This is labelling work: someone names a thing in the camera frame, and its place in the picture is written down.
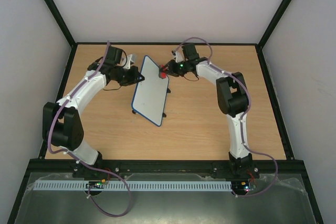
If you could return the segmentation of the red whiteboard eraser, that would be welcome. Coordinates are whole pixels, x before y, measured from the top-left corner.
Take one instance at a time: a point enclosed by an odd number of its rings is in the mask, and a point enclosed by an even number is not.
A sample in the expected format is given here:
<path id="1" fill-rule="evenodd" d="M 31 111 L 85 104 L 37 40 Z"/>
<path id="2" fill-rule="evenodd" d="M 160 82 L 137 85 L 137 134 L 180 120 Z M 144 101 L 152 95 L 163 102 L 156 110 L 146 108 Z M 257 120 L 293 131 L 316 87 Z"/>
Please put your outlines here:
<path id="1" fill-rule="evenodd" d="M 164 66 L 163 66 L 163 65 L 161 65 L 161 66 L 159 67 L 159 77 L 160 77 L 161 79 L 165 79 L 165 78 L 166 78 L 166 73 L 165 73 L 165 70 L 164 70 Z"/>

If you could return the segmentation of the small blue-framed whiteboard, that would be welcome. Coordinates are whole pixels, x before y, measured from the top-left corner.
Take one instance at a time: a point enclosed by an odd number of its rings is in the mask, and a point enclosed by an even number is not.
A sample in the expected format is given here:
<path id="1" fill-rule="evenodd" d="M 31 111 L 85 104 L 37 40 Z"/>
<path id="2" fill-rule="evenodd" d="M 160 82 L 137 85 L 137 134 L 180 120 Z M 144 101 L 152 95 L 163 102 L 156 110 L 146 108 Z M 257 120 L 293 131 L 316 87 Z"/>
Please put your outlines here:
<path id="1" fill-rule="evenodd" d="M 132 111 L 160 127 L 164 118 L 169 77 L 160 78 L 160 67 L 148 55 L 144 56 L 140 74 L 144 80 L 137 83 L 131 102 Z"/>

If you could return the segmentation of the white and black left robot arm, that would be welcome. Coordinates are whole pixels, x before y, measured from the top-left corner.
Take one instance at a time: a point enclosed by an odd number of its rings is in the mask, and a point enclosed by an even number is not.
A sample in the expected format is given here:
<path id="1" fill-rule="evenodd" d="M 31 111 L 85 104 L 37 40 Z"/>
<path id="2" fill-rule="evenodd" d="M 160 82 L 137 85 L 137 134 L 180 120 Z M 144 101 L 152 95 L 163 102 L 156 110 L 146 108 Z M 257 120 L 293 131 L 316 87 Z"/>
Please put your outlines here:
<path id="1" fill-rule="evenodd" d="M 144 81 L 145 77 L 135 66 L 136 56 L 123 49 L 107 45 L 102 57 L 87 68 L 84 77 L 63 98 L 47 102 L 43 107 L 43 139 L 48 152 L 63 152 L 76 160 L 92 166 L 100 153 L 84 139 L 81 114 L 96 96 L 111 81 L 121 87 Z"/>

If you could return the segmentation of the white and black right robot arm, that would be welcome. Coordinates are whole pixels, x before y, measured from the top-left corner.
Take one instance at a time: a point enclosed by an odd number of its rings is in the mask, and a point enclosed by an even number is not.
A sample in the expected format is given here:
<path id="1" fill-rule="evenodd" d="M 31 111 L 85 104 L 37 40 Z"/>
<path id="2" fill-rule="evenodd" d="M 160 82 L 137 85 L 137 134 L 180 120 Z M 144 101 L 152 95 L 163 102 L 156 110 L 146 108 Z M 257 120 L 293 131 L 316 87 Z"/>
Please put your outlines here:
<path id="1" fill-rule="evenodd" d="M 159 70 L 159 76 L 184 77 L 191 72 L 197 78 L 204 78 L 216 87 L 217 103 L 220 111 L 227 116 L 230 149 L 229 172 L 242 177 L 253 163 L 247 140 L 247 113 L 250 109 L 250 95 L 242 73 L 225 71 L 208 58 L 200 57 L 193 43 L 180 45 L 172 51 L 173 59 Z"/>

